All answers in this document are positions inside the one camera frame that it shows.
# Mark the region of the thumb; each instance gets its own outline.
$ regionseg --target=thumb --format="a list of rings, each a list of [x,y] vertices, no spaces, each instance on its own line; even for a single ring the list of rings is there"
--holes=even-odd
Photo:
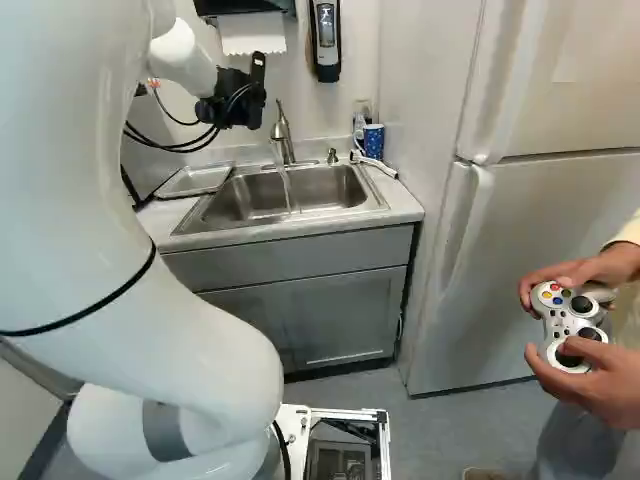
[[[601,274],[601,270],[602,268],[598,259],[592,258],[582,262],[572,272],[559,277],[557,281],[565,288],[580,287]]]
[[[584,357],[589,363],[608,369],[616,365],[616,348],[608,343],[572,336],[564,342],[562,354]]]

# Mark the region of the water stream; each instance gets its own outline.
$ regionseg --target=water stream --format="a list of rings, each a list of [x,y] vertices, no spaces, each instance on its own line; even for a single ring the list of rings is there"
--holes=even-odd
[[[289,179],[289,174],[284,169],[284,159],[282,158],[282,155],[280,155],[278,146],[273,141],[269,142],[269,144],[271,145],[271,150],[273,151],[273,164],[276,166],[276,170],[280,174],[280,177],[282,177],[284,198],[287,202],[287,212],[289,212],[289,215],[291,215],[293,213],[293,209],[291,208],[291,180]]]

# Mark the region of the gray band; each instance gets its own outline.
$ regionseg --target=gray band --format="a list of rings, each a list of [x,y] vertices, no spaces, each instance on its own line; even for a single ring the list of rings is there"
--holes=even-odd
[[[142,404],[142,431],[151,456],[159,462],[175,462],[193,457],[180,430],[178,407],[145,400]]]

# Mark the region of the person's left hand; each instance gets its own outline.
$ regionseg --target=person's left hand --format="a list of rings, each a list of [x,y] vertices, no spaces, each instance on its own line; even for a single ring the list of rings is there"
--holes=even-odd
[[[546,392],[580,405],[611,427],[640,428],[640,352],[570,337],[562,353],[584,357],[597,370],[565,373],[540,358],[535,345],[529,344],[525,358]]]

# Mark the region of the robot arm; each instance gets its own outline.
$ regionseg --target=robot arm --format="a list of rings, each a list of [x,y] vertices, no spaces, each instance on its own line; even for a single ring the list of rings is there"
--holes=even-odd
[[[195,111],[201,122],[221,129],[244,125],[256,130],[262,125],[266,101],[264,54],[253,54],[248,74],[234,68],[218,67],[187,22],[176,18],[171,30],[151,41],[148,65],[154,77],[179,83],[200,99]],[[226,112],[229,101],[244,90],[246,95],[235,108]]]
[[[122,127],[149,58],[155,74],[205,96],[201,115],[214,122],[216,102],[260,80],[217,70],[171,12],[171,0],[6,6],[0,335],[87,382],[68,435],[92,469],[249,479],[280,407],[278,354],[175,279],[119,178]],[[158,53],[152,36],[178,47]],[[253,93],[224,124],[257,124],[264,95]]]

